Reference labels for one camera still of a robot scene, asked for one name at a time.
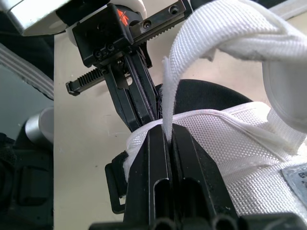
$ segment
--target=white plastic part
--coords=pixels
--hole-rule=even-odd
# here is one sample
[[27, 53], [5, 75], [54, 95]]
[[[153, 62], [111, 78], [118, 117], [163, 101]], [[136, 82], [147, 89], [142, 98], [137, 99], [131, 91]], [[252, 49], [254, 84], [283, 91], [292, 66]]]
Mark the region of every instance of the white plastic part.
[[[113, 3], [115, 5], [122, 5], [122, 6], [126, 6], [130, 9], [132, 9], [134, 12], [140, 12], [142, 15], [143, 19], [147, 18], [147, 12], [144, 6], [144, 3], [142, 0], [111, 0], [110, 3]], [[86, 17], [84, 17], [82, 20], [80, 20], [80, 22], [85, 21], [86, 19], [92, 17], [94, 14], [97, 14], [98, 12], [102, 11], [106, 6], [101, 7], [100, 9], [96, 10], [95, 12], [87, 15]], [[75, 23], [74, 25], [68, 27], [66, 29], [66, 33], [68, 35], [69, 40], [75, 45], [77, 46], [76, 40], [73, 36], [72, 33], [72, 29], [76, 26], [77, 23]]]
[[265, 92], [278, 116], [292, 128], [307, 133], [307, 66], [264, 62]]

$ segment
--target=white mesh fabric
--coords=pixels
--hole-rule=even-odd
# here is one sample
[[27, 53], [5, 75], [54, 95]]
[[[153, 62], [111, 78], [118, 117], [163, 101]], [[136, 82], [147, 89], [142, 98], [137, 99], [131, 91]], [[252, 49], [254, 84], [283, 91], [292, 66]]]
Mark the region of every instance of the white mesh fabric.
[[[248, 103], [226, 109], [223, 113], [280, 138], [267, 120], [270, 108], [264, 103]], [[211, 110], [191, 111], [173, 117], [173, 123], [185, 126], [217, 163], [237, 213], [261, 214], [293, 212], [307, 221], [306, 208], [288, 187], [280, 169], [307, 163], [306, 147], [284, 148], [261, 139], [257, 132], [246, 132], [242, 123], [229, 123], [212, 115]], [[129, 168], [149, 129], [162, 121], [151, 122], [132, 133], [127, 141], [128, 159], [124, 163], [126, 180]], [[292, 133], [299, 139], [301, 133]]]
[[291, 212], [307, 223], [307, 209], [284, 180], [280, 170], [306, 163], [306, 157], [224, 177], [227, 189], [239, 215]]

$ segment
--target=white fabric loop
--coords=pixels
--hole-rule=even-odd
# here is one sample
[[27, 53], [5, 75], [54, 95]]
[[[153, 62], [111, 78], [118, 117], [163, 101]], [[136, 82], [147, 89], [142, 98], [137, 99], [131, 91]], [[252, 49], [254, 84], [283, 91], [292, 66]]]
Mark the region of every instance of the white fabric loop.
[[199, 57], [212, 60], [216, 48], [243, 60], [307, 60], [306, 37], [255, 2], [216, 0], [200, 7], [184, 23], [164, 59], [162, 111], [168, 140], [182, 74]]

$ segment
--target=white webbing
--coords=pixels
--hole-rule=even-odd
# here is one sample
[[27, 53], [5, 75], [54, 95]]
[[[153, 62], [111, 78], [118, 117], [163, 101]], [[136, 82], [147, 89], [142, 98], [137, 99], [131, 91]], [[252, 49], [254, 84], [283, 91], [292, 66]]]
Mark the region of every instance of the white webbing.
[[261, 5], [215, 0], [200, 7], [183, 24], [164, 59], [162, 110], [168, 140], [182, 74], [199, 57], [213, 60], [216, 48], [243, 60], [307, 63], [306, 37]]

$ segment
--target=screw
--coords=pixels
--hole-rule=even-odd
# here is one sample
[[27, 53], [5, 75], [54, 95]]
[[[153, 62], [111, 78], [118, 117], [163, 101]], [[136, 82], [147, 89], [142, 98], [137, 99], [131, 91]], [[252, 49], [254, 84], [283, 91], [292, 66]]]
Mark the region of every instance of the screw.
[[152, 26], [152, 23], [151, 21], [145, 21], [144, 24], [143, 24], [143, 27], [144, 29], [148, 29]]
[[96, 58], [101, 58], [101, 52], [100, 52], [100, 50], [97, 50], [97, 51], [95, 51], [94, 52], [94, 56], [96, 57]]
[[109, 51], [113, 51], [114, 50], [114, 46], [112, 44], [110, 44], [110, 45], [107, 46], [107, 49]]

